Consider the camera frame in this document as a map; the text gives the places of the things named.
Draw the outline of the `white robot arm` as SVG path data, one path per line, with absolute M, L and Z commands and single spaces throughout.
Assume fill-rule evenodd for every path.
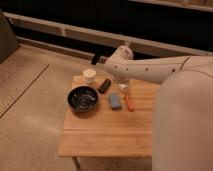
M 152 171 L 213 171 L 213 56 L 135 60 L 118 47 L 105 69 L 116 81 L 160 85 L 152 128 Z

